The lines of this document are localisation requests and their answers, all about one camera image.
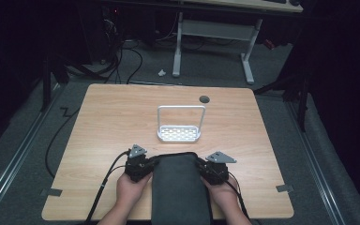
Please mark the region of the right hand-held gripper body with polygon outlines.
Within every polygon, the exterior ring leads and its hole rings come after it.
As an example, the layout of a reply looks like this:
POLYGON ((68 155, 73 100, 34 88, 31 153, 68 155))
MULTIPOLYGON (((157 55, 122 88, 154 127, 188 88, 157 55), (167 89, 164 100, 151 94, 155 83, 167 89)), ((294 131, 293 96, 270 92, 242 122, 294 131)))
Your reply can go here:
POLYGON ((235 163, 233 157, 220 151, 209 155, 204 159, 206 161, 206 170, 200 171, 201 176, 211 185, 221 185, 229 179, 228 163, 235 163))

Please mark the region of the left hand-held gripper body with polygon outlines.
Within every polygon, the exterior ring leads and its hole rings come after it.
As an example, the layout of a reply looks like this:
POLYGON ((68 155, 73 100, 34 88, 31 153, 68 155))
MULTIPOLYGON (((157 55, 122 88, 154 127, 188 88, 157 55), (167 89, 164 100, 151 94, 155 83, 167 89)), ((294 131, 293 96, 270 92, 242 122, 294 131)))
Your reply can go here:
POLYGON ((154 160, 147 158, 146 153, 147 151, 138 144, 134 144, 129 149, 125 174, 127 174, 133 182, 138 183, 154 170, 154 160))

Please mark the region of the dark grey cloth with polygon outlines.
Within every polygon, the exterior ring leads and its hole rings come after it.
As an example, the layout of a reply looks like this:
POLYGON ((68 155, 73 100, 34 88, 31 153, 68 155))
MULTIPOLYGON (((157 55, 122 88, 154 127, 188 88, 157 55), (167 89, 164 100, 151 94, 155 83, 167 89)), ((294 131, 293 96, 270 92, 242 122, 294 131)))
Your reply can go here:
POLYGON ((212 225, 208 191, 194 153, 157 157, 152 180, 152 225, 212 225))

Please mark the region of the person's right hand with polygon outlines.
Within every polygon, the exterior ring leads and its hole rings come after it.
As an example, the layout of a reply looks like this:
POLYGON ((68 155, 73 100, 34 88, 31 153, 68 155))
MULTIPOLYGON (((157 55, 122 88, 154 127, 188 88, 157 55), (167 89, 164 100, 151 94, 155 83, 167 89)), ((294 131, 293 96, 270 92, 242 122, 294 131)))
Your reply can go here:
POLYGON ((211 185, 204 178, 202 178, 202 181, 208 188, 214 203, 221 209, 222 212, 231 212, 239 209, 237 202, 238 197, 236 191, 232 188, 232 186, 235 185, 233 178, 230 178, 228 183, 221 185, 211 185))

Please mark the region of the person's left hand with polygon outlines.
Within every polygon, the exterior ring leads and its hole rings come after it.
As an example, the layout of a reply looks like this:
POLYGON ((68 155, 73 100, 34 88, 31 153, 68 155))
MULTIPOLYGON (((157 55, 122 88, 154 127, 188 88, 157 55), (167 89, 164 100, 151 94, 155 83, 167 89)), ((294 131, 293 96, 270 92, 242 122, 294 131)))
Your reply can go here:
POLYGON ((131 180, 130 176, 123 173, 116 184, 116 205, 121 208, 132 209, 143 195, 143 190, 151 179, 152 174, 147 174, 139 182, 131 180))

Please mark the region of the black stand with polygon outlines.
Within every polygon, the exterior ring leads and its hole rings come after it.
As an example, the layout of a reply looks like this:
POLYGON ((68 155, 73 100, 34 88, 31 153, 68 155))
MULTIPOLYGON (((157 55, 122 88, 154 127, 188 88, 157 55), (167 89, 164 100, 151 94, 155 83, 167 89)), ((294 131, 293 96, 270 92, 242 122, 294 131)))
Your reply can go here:
POLYGON ((305 116, 308 109, 308 88, 311 78, 310 72, 294 73, 293 75, 277 79, 261 88, 253 91, 255 95, 261 95, 269 90, 283 90, 282 99, 285 102, 297 100, 298 109, 296 114, 296 123, 298 127, 305 132, 305 116))
POLYGON ((52 99, 52 77, 59 84, 67 84, 69 76, 65 66, 64 58, 58 54, 47 55, 43 61, 43 72, 42 72, 42 107, 41 110, 44 112, 48 109, 52 99))

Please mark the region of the white-legged desk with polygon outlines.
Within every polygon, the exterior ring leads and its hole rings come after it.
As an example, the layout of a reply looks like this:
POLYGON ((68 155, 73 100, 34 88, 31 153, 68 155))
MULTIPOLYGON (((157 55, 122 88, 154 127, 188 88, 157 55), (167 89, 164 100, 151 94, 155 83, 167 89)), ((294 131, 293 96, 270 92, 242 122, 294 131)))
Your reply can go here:
MULTIPOLYGON (((193 3, 233 9, 250 9, 254 12, 298 14, 304 10, 299 3, 295 3, 293 0, 179 0, 179 3, 182 7, 187 3, 193 3)), ((172 75, 179 77, 181 73, 183 36, 241 40, 248 43, 246 51, 240 54, 246 81, 248 84, 254 84, 249 57, 251 56, 262 23, 262 16, 252 20, 251 24, 244 25, 229 22, 209 22, 201 19, 184 19, 183 13, 179 12, 172 75)))

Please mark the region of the metal floor rail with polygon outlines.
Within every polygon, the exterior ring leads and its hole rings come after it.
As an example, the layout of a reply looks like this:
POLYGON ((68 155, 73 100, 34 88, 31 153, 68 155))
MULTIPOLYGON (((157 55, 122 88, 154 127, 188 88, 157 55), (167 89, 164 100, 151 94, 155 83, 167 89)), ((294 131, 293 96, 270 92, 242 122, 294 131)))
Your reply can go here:
POLYGON ((285 103, 285 107, 290 117, 292 118, 292 123, 295 126, 298 136, 303 144, 303 152, 307 158, 307 165, 314 179, 316 188, 320 193, 323 205, 332 222, 332 225, 346 225, 344 217, 342 216, 338 207, 338 203, 334 196, 334 193, 330 188, 325 175, 323 174, 323 170, 320 166, 318 159, 314 154, 312 145, 308 139, 308 135, 298 125, 297 111, 295 107, 292 103, 285 103))
POLYGON ((55 84, 52 88, 52 99, 47 108, 43 108, 42 85, 38 85, 30 98, 9 120, 8 127, 0 137, 0 202, 23 165, 51 106, 65 87, 64 84, 55 84))

